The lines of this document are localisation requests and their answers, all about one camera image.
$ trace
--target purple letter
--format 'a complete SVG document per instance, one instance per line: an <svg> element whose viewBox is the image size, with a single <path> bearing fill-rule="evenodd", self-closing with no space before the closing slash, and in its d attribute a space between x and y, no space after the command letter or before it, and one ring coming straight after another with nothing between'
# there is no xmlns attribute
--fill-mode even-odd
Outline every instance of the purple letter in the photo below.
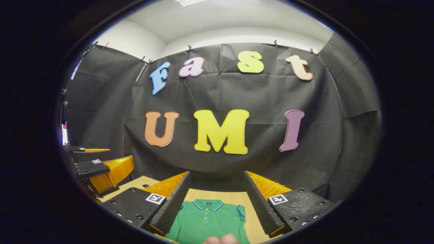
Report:
<svg viewBox="0 0 434 244"><path fill-rule="evenodd" d="M186 77L186 76L198 76L200 75L204 70L202 69L202 66L204 64L205 60L201 57L197 58L191 58L184 62L184 67L179 71L179 76Z"/></svg>
<svg viewBox="0 0 434 244"><path fill-rule="evenodd" d="M304 117L304 112L301 110L291 110L285 113L285 118L288 120L286 128L285 142L280 147L281 152L294 150L298 147L297 137L300 130L300 122Z"/></svg>

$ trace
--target orange letter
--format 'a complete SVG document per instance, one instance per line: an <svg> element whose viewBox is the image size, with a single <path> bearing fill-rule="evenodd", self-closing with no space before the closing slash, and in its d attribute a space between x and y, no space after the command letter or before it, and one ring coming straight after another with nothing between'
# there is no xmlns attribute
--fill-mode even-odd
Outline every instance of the orange letter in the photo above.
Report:
<svg viewBox="0 0 434 244"><path fill-rule="evenodd" d="M172 141L175 119L179 114L177 112L167 112L164 114L164 117L166 118L166 130L163 137L157 137L155 136L155 127L160 115L161 114L158 112L146 113L145 139L153 146L164 147Z"/></svg>
<svg viewBox="0 0 434 244"><path fill-rule="evenodd" d="M307 65L306 60L300 59L300 56L298 55L292 55L290 57L287 57L285 59L288 63L291 63L291 66L293 67L294 73L296 76L303 80L312 80L313 75L311 72L306 72L303 65Z"/></svg>

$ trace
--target letter m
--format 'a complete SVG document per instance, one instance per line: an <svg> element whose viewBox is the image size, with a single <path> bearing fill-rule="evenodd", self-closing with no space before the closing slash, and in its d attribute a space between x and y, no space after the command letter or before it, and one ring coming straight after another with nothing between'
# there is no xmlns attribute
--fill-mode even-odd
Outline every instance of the letter m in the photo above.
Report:
<svg viewBox="0 0 434 244"><path fill-rule="evenodd" d="M194 113L197 119L197 144L194 149L208 152L207 137L216 152L220 151L227 137L227 145L223 148L225 153L246 154L247 147L244 145L244 129L249 112L242 109L229 111L221 127L218 125L210 110L198 110Z"/></svg>

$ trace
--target blue letter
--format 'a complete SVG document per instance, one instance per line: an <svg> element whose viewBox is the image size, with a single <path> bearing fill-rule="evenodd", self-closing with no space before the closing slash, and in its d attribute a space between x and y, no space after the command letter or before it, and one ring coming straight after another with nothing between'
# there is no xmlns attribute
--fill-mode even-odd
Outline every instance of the blue letter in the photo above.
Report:
<svg viewBox="0 0 434 244"><path fill-rule="evenodd" d="M152 78L152 83L154 84L154 90L152 91L152 95L157 94L157 92L159 92L161 89L163 89L163 87L166 85L166 82L162 81L161 79L167 78L166 68L168 68L169 66L170 66L170 63L165 62L165 63L163 63L163 65L158 67L158 69L156 69L154 72L152 72L151 75L149 76L150 78Z"/></svg>

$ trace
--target black backdrop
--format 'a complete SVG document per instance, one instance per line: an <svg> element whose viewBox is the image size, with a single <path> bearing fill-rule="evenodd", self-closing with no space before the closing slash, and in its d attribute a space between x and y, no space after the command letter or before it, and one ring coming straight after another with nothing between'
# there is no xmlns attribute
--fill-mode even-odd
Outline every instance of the black backdrop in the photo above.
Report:
<svg viewBox="0 0 434 244"><path fill-rule="evenodd" d="M241 51L262 55L264 70L242 73ZM313 79L294 75L286 57L307 60ZM180 77L185 60L203 57L203 73ZM166 86L152 95L151 72L164 62ZM94 48L67 84L67 121L73 145L111 148L113 157L133 155L133 175L163 180L186 170L193 188L243 191L244 170L278 181L290 188L305 187L331 201L347 196L367 171L381 128L374 82L363 60L334 34L320 56L291 47L233 43L176 53L146 65L110 48ZM211 110L222 124L232 109L245 109L246 155L223 150L199 152L197 110ZM280 152L289 110L305 112L297 149ZM165 147L146 142L147 112L177 112L171 143ZM156 135L164 134L166 120L157 121Z"/></svg>

